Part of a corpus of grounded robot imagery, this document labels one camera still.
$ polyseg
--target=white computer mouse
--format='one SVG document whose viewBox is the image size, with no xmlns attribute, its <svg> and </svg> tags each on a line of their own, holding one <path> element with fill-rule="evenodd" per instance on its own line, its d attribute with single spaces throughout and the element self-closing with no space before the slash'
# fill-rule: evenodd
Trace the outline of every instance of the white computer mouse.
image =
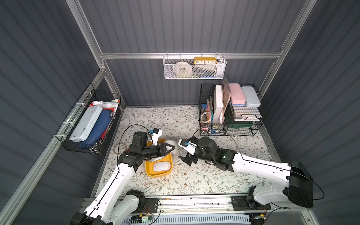
<svg viewBox="0 0 360 225">
<path fill-rule="evenodd" d="M 154 167 L 153 167 L 154 172 L 167 171 L 170 169 L 171 169 L 171 164 L 169 162 L 157 162 L 154 163 Z"/>
</svg>

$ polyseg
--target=yellow tray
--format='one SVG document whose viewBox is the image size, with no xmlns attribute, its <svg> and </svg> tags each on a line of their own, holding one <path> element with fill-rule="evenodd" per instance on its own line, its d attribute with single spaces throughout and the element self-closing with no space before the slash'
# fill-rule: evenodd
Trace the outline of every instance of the yellow tray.
<svg viewBox="0 0 360 225">
<path fill-rule="evenodd" d="M 166 141 L 166 140 L 165 140 L 165 139 L 160 139 L 160 140 L 158 141 L 158 143 L 162 143 L 162 142 L 164 142 L 164 141 Z M 150 146 L 150 145 L 152 145 L 152 144 L 153 144 L 152 142 L 148 142 L 148 143 L 147 143 L 147 146 Z M 170 165 L 171 165 L 170 170 L 168 170 L 168 171 L 157 171 L 157 172 L 155 172 L 155 171 L 153 170 L 153 168 L 154 168 L 154 164 L 157 163 L 157 162 L 169 162 Z M 165 158 L 160 159 L 160 160 L 157 160 L 157 161 L 155 161 L 155 162 L 145 161 L 145 172 L 146 172 L 146 174 L 147 174 L 148 176 L 150 176 L 150 177 L 166 176 L 166 175 L 169 175 L 169 174 L 171 173 L 171 171 L 172 171 L 172 157 L 171 157 L 171 153 L 169 153 L 167 156 L 165 156 Z"/>
</svg>

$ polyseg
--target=yellow clock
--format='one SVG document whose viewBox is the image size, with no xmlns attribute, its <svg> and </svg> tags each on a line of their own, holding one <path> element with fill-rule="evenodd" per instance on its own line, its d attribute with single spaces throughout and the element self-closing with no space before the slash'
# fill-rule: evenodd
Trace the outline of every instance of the yellow clock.
<svg viewBox="0 0 360 225">
<path fill-rule="evenodd" d="M 195 57 L 194 64 L 216 64 L 215 57 Z"/>
</svg>

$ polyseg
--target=white mesh basket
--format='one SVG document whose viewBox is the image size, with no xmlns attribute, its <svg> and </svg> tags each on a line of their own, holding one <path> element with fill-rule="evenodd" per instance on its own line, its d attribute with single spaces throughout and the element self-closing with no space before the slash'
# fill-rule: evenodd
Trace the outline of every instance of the white mesh basket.
<svg viewBox="0 0 360 225">
<path fill-rule="evenodd" d="M 164 55 L 165 79 L 223 79 L 226 67 L 224 55 L 204 55 L 215 57 L 217 64 L 194 65 L 194 57 L 200 55 Z"/>
</svg>

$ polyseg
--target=blue pencil case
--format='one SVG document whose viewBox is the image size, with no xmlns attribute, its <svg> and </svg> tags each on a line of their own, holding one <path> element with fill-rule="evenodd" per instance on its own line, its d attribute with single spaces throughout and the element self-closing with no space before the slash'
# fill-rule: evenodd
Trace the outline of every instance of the blue pencil case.
<svg viewBox="0 0 360 225">
<path fill-rule="evenodd" d="M 89 145 L 94 145 L 101 137 L 105 129 L 108 128 L 111 122 L 111 110 L 104 109 L 100 115 L 98 120 L 96 121 L 93 129 L 91 130 L 88 138 L 85 141 L 77 142 L 80 148 L 88 148 Z"/>
<path fill-rule="evenodd" d="M 234 105 L 234 106 L 246 106 L 246 102 L 245 102 L 245 104 L 239 104 L 239 105 L 231 103 L 231 105 Z"/>
</svg>

